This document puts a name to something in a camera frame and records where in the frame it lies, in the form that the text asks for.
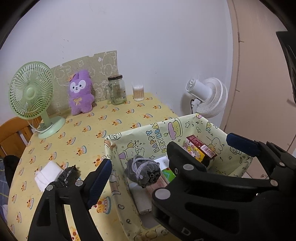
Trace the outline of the black crinkled plastic bag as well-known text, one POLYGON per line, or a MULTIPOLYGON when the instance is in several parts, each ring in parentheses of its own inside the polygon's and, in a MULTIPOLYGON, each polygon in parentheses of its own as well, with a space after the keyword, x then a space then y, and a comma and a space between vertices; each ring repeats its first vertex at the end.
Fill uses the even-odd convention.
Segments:
POLYGON ((67 167, 57 178, 56 186, 58 188, 69 187, 73 185, 80 176, 80 171, 76 165, 67 167))

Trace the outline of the blue plaid bedding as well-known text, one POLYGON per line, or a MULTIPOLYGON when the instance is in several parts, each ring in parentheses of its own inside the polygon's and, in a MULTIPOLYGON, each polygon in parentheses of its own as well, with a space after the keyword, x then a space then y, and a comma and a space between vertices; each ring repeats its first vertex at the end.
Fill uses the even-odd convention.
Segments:
POLYGON ((3 162, 3 159, 1 159, 0 161, 0 205, 1 207, 3 205, 8 204, 9 191, 10 191, 10 188, 6 181, 6 176, 4 172, 4 162, 3 162))

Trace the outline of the yellow cartoon storage box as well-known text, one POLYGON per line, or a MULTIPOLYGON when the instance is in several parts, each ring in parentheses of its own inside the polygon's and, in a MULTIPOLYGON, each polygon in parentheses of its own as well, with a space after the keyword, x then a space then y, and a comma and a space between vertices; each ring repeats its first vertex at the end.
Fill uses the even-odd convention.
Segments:
POLYGON ((177 165, 190 164, 203 171, 241 177, 252 158, 229 146, 226 134, 200 114, 151 123, 108 135, 104 141, 112 161, 109 184, 118 217, 129 240, 161 240, 168 231, 152 223, 152 192, 165 187, 178 173, 177 165), (141 156, 159 163, 156 184, 142 188, 128 179, 127 163, 141 156))

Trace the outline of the green desk fan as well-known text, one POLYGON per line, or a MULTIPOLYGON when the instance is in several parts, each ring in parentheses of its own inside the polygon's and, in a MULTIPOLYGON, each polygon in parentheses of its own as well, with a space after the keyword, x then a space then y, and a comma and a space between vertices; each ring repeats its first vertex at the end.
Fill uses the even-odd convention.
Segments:
POLYGON ((53 73, 44 63, 32 61, 24 64, 13 76, 9 88, 10 107, 26 121, 41 118, 38 127, 32 127, 40 139, 57 133, 66 119, 61 116, 49 118, 47 109, 54 95, 53 73))

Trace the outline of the beige cartoon cardboard panel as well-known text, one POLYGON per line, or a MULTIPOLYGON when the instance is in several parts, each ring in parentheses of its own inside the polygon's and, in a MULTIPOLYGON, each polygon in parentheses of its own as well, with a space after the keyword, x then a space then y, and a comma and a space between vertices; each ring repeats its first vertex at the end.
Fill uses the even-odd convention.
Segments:
POLYGON ((108 84, 107 78, 118 74, 117 51, 84 56, 53 67, 51 71, 53 73, 54 95, 47 110, 48 115, 69 109, 69 80, 76 72, 84 69, 88 70, 92 80, 92 94, 95 101, 105 100, 104 88, 108 84))

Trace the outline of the grey knitted pouch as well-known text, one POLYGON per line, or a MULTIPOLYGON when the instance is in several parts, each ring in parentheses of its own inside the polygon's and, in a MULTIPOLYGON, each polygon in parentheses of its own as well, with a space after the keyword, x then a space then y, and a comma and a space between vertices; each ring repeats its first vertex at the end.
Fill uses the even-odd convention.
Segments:
POLYGON ((161 176, 160 164, 141 155, 135 155, 126 165, 126 177, 142 188, 155 184, 161 176))

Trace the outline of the wooden chair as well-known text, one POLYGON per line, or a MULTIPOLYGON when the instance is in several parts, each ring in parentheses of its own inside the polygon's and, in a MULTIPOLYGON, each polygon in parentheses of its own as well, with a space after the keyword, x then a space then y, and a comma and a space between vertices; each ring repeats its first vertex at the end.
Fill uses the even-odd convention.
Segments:
POLYGON ((33 132, 27 120, 19 117, 7 120, 1 125, 1 157, 15 155, 20 158, 26 148, 24 139, 29 142, 33 132))

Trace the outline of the cartoon character yellow box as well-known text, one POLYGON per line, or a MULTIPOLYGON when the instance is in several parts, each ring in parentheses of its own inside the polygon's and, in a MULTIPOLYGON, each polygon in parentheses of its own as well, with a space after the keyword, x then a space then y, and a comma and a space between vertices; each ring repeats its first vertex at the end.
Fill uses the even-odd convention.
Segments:
POLYGON ((195 160, 208 167, 210 162, 217 156, 207 145, 199 140, 195 135, 186 137, 183 149, 195 160))

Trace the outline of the black cloth on chair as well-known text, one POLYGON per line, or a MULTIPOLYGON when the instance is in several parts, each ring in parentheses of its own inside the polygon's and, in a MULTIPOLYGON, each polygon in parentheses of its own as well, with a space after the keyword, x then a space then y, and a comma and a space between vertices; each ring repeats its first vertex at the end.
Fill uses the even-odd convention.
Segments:
POLYGON ((16 171, 19 161, 20 161, 20 158, 15 155, 7 155, 4 157, 4 160, 3 160, 4 173, 5 173, 6 181, 7 181, 9 188, 11 188, 13 177, 14 177, 14 174, 15 174, 15 171, 16 171))

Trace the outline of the orange green tissue pack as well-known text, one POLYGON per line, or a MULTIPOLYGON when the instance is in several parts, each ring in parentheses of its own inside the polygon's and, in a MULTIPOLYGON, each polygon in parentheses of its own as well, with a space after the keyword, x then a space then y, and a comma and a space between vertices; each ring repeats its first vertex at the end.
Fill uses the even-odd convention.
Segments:
POLYGON ((162 172, 162 177, 167 184, 172 182, 176 177, 170 168, 165 168, 165 169, 161 170, 161 172, 162 172))

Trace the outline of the purple plush bunny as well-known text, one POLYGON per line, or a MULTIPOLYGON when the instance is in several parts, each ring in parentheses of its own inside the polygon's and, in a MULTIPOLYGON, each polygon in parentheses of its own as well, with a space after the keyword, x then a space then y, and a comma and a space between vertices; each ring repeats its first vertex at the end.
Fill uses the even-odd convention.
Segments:
POLYGON ((75 73, 69 83, 68 96, 71 114, 78 115, 92 111, 95 97, 92 94, 92 81, 88 70, 83 69, 75 73))

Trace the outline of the white standing fan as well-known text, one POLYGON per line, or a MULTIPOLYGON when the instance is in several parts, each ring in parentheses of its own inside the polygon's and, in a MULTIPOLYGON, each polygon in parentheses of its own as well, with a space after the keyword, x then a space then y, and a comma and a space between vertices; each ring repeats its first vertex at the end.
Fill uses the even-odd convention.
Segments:
POLYGON ((199 100, 195 112, 205 118, 217 116, 227 104, 228 90, 218 78, 210 77, 202 81, 190 79, 185 89, 199 100))

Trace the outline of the glass jar with lid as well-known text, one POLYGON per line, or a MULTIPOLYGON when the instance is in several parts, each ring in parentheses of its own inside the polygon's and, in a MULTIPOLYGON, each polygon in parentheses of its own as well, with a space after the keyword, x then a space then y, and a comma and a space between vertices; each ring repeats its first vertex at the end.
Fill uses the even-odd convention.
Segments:
POLYGON ((105 87, 105 97, 113 105, 120 105, 126 102, 125 82, 122 75, 108 77, 108 84, 105 87))

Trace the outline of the yellow cartoon tablecloth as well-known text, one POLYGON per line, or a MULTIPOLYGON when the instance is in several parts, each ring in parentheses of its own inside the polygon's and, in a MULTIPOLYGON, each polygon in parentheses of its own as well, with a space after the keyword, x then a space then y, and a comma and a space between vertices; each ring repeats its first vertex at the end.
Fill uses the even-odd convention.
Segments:
POLYGON ((152 94, 141 102, 132 96, 121 105, 100 101, 86 114, 64 113, 66 123, 56 134, 46 139, 33 135, 16 168, 8 201, 8 227, 17 240, 28 238, 30 224, 41 191, 35 174, 49 161, 61 168, 76 166, 85 178, 105 157, 104 139, 114 133, 138 128, 150 123, 175 118, 176 114, 152 94))

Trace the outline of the white towel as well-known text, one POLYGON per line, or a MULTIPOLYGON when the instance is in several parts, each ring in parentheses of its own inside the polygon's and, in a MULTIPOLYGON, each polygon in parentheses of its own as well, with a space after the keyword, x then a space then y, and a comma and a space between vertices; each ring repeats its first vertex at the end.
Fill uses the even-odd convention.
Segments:
POLYGON ((34 180, 39 190, 43 192, 63 171, 64 170, 57 163, 49 161, 41 171, 37 171, 35 174, 34 180))

